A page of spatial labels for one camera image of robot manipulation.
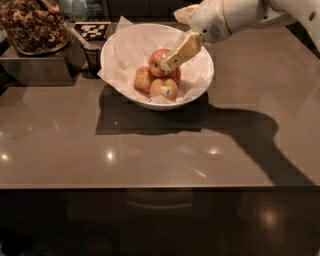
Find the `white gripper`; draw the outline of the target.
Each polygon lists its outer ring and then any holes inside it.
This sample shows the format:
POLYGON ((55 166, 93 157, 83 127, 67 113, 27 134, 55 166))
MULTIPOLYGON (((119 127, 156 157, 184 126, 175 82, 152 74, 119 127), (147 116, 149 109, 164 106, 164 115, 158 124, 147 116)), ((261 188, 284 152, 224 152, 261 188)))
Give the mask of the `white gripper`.
POLYGON ((223 0, 203 0, 199 5, 192 4, 177 9, 173 15, 183 24, 189 24, 191 29, 182 33, 172 50, 160 62, 165 72, 172 72, 185 62, 196 56, 205 44, 215 44, 228 39, 231 32, 223 12, 223 0))

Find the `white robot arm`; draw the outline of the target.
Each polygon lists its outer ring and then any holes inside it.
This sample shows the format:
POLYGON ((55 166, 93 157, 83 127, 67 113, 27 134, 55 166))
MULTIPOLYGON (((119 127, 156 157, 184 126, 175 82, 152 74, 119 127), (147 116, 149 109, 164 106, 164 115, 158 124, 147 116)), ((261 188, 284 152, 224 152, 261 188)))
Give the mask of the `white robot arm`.
POLYGON ((261 28, 287 18, 298 21, 320 50, 320 0, 203 0, 174 12, 190 26, 160 62, 169 73, 197 55, 205 44, 213 45, 248 27, 261 28))

